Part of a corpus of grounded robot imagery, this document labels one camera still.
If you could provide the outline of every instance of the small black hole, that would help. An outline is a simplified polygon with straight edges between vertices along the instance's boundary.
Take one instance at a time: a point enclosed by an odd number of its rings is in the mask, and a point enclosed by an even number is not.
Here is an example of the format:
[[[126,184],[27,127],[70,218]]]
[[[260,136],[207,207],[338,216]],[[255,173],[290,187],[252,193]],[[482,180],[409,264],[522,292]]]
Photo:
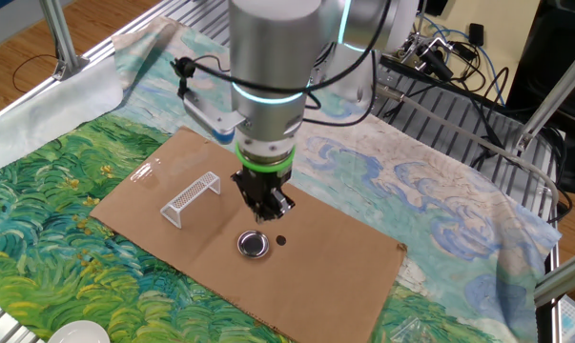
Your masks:
[[[287,238],[285,236],[277,236],[277,244],[284,246],[287,243]]]

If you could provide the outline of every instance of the brown cardboard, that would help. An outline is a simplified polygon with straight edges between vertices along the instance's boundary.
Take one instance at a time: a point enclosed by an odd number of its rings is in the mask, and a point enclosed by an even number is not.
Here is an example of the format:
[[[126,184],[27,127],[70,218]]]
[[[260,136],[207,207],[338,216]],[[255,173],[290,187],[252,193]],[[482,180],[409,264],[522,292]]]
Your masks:
[[[91,216],[296,341],[367,342],[404,246],[291,185],[284,191],[296,206],[260,226],[230,179],[240,168],[231,152],[181,129]],[[220,177],[221,195],[198,197],[182,213],[180,230],[160,209],[205,172]],[[260,259],[236,247],[248,230],[270,240]]]

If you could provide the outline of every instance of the green grass pattern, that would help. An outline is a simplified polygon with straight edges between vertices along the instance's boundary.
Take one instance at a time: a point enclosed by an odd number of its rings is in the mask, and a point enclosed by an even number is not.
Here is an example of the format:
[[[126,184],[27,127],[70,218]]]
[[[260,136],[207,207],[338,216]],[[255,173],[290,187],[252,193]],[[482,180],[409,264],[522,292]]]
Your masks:
[[[286,342],[89,217],[168,134],[112,114],[0,170],[0,306],[47,340],[91,320],[117,342]],[[396,284],[372,342],[417,316],[438,341],[493,339]]]

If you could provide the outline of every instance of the round metal lid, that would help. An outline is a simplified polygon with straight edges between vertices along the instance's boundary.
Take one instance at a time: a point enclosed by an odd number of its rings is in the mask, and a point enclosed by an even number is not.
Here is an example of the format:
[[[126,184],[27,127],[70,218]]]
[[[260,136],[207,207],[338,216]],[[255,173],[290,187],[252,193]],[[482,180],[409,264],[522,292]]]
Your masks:
[[[249,258],[260,258],[268,252],[268,237],[258,231],[244,232],[238,238],[238,250]]]

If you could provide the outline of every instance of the white wall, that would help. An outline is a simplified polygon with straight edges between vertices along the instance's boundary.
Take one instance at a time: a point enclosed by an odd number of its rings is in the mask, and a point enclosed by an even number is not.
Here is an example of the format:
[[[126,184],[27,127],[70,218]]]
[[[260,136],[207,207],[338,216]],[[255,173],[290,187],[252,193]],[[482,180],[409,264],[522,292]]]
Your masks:
[[[60,0],[63,7],[72,0]],[[0,44],[43,19],[39,0],[14,0],[0,9]]]

